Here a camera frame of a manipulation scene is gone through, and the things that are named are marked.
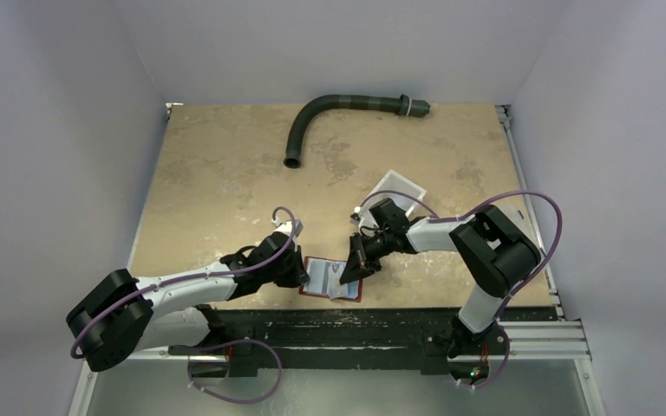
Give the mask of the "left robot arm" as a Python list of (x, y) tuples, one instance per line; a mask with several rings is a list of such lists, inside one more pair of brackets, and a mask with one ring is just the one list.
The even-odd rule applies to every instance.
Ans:
[(134, 277), (120, 269), (104, 277), (68, 313), (74, 359), (95, 372), (115, 367), (135, 351), (160, 346), (221, 349), (224, 331), (212, 323), (210, 303), (258, 292), (267, 283), (296, 289), (304, 284), (297, 233), (278, 227), (257, 246), (247, 246), (196, 270)]

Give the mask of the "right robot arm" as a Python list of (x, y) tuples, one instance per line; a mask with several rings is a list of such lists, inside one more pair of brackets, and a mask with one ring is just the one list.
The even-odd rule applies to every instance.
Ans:
[(410, 219), (392, 198), (384, 198), (371, 205), (369, 213), (375, 228), (368, 235), (356, 232), (350, 237), (349, 257), (339, 283), (373, 275), (382, 268), (381, 259), (395, 252), (458, 253), (475, 281), (452, 330), (454, 345), (465, 353), (485, 343), (486, 330), (507, 295), (541, 262), (532, 240), (495, 205), (487, 205), (465, 220), (447, 222), (433, 217)]

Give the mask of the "white plastic card box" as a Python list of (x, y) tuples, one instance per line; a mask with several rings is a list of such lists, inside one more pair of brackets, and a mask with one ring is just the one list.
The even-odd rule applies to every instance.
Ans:
[(410, 216), (419, 206), (414, 198), (423, 201), (426, 194), (427, 190), (424, 187), (394, 170), (389, 170), (369, 193), (370, 197), (367, 197), (367, 201), (362, 208), (368, 210), (375, 202), (383, 198), (391, 198), (398, 207)]

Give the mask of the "white VIP card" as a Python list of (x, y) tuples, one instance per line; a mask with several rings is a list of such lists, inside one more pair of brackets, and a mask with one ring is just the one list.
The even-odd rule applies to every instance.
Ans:
[(307, 263), (307, 274), (310, 280), (304, 290), (314, 295), (326, 296), (328, 285), (334, 277), (339, 277), (343, 272), (345, 262), (327, 260), (322, 258), (311, 258)]

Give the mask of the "red card holder wallet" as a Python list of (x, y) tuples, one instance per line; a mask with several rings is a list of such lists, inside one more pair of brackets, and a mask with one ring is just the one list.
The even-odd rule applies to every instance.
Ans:
[(298, 291), (302, 296), (313, 296), (328, 300), (360, 302), (362, 281), (340, 283), (345, 262), (322, 257), (305, 257), (304, 267), (309, 277)]

